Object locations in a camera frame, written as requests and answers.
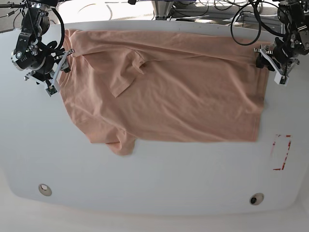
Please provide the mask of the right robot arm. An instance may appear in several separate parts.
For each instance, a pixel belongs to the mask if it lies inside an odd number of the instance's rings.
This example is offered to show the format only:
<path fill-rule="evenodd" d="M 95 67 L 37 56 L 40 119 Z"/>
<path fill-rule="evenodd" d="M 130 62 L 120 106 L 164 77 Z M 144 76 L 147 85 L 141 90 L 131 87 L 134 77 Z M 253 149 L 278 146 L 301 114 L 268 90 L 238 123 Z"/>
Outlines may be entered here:
<path fill-rule="evenodd" d="M 7 8 L 18 8 L 23 13 L 21 32 L 11 61 L 18 70 L 30 70 L 25 80 L 34 80 L 43 85 L 49 96 L 60 91 L 57 81 L 60 72 L 70 72 L 68 56 L 74 53 L 63 48 L 65 27 L 63 20 L 56 10 L 57 0 L 23 0 L 20 4 L 8 3 Z M 60 42 L 42 42 L 42 36 L 49 30 L 49 11 L 52 11 L 60 22 Z"/>

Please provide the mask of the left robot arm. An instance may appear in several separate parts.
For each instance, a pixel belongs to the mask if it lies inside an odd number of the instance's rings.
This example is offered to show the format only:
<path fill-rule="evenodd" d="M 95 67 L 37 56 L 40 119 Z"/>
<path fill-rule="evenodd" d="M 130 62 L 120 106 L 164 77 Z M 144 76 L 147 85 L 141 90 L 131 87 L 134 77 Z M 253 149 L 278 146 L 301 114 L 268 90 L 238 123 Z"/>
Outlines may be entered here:
<path fill-rule="evenodd" d="M 297 57 L 309 53 L 309 2 L 280 0 L 277 16 L 285 33 L 276 37 L 272 44 L 262 45 L 254 51 L 258 53 L 256 66 L 275 72 L 275 83 L 285 86 L 290 71 L 300 63 Z"/>

